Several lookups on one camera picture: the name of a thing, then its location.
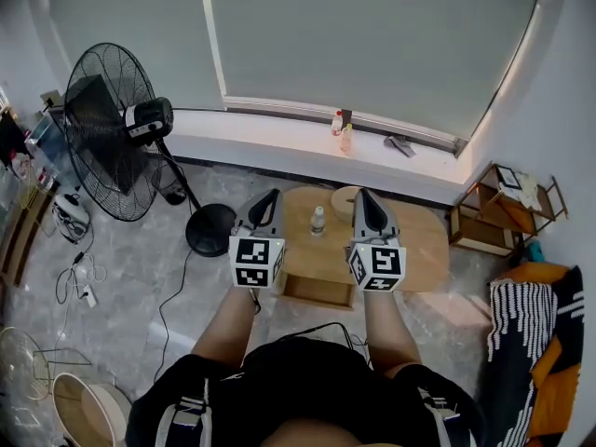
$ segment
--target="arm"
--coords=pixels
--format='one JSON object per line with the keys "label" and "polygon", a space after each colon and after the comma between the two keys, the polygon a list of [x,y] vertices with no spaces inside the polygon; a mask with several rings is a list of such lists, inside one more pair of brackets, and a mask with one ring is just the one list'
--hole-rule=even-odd
{"label": "arm", "polygon": [[376,371],[393,377],[403,364],[421,362],[393,293],[365,291],[364,312],[369,353]]}
{"label": "arm", "polygon": [[239,368],[246,354],[254,320],[254,302],[247,288],[232,287],[193,347],[192,354]]}

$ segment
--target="power strip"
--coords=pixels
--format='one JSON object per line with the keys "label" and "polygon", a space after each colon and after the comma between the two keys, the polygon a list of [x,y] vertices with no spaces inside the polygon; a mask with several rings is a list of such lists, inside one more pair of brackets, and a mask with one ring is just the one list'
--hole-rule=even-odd
{"label": "power strip", "polygon": [[93,308],[97,305],[97,298],[95,298],[95,293],[93,293],[93,289],[90,285],[85,285],[85,288],[83,289],[83,296],[87,300],[89,308]]}

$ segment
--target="picture frame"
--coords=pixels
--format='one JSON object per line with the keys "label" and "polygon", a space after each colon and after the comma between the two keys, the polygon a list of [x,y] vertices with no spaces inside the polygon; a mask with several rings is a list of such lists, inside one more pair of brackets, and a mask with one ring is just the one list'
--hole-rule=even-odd
{"label": "picture frame", "polygon": [[510,189],[522,189],[522,186],[520,185],[518,178],[515,176],[515,172],[513,171],[513,169],[506,168],[504,166],[499,166],[498,164],[495,164],[495,167],[499,180],[503,185]]}

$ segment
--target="small bottle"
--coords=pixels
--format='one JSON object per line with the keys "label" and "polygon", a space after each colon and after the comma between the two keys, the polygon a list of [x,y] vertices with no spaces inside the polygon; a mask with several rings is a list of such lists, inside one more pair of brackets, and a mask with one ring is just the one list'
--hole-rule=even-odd
{"label": "small bottle", "polygon": [[17,174],[17,177],[22,181],[28,183],[31,179],[31,159],[29,156],[18,153],[14,149],[10,151],[10,164],[12,165],[12,169]]}
{"label": "small bottle", "polygon": [[318,206],[310,218],[310,233],[319,237],[323,230],[325,230],[325,212],[321,206]]}
{"label": "small bottle", "polygon": [[332,121],[332,135],[339,136],[342,133],[342,126],[344,119],[342,118],[342,112],[336,111]]}
{"label": "small bottle", "polygon": [[50,190],[54,185],[54,178],[44,167],[35,170],[35,177],[37,179],[37,185],[42,190]]}
{"label": "small bottle", "polygon": [[352,123],[347,123],[347,126],[342,129],[339,148],[344,154],[352,152]]}

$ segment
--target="fan base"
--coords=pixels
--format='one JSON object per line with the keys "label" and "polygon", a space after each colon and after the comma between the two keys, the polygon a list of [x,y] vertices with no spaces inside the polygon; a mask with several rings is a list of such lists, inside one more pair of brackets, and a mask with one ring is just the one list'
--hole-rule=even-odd
{"label": "fan base", "polygon": [[186,241],[199,255],[219,257],[227,252],[236,213],[224,204],[209,204],[191,215]]}

